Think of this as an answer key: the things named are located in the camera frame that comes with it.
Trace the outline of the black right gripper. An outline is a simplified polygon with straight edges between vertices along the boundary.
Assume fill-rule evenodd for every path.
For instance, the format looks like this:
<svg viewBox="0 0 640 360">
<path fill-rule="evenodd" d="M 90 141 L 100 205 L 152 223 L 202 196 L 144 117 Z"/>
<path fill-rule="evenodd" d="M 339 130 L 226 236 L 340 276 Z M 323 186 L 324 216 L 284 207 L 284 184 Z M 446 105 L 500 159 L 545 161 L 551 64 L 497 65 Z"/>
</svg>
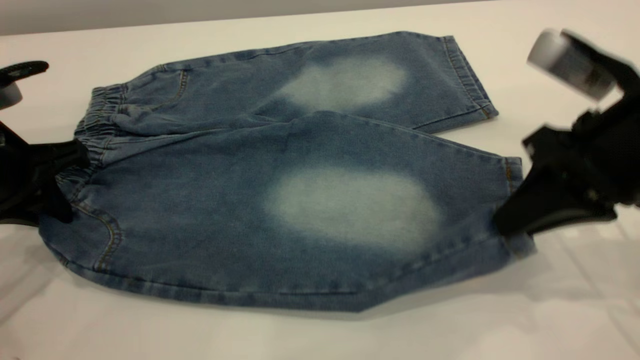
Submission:
<svg viewBox="0 0 640 360">
<path fill-rule="evenodd" d="M 544 125 L 522 144 L 532 168 L 493 215 L 505 236 L 610 223 L 613 204 L 639 205 L 639 96 L 586 111 L 569 129 Z"/>
</svg>

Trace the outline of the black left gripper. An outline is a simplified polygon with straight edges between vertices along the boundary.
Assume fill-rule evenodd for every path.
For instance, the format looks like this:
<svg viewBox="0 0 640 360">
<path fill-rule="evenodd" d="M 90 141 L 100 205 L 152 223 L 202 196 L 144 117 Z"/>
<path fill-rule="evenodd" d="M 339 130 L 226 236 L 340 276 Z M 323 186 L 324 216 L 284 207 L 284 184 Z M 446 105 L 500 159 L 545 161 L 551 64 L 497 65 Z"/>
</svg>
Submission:
<svg viewBox="0 0 640 360">
<path fill-rule="evenodd" d="M 17 224 L 38 228 L 43 217 L 68 224 L 73 221 L 73 208 L 57 182 L 57 177 L 69 167 L 90 165 L 89 151 L 78 139 L 71 141 L 29 144 L 4 123 L 1 123 L 0 146 L 0 214 L 2 224 Z M 34 168 L 39 184 L 40 209 L 25 207 L 34 194 Z"/>
</svg>

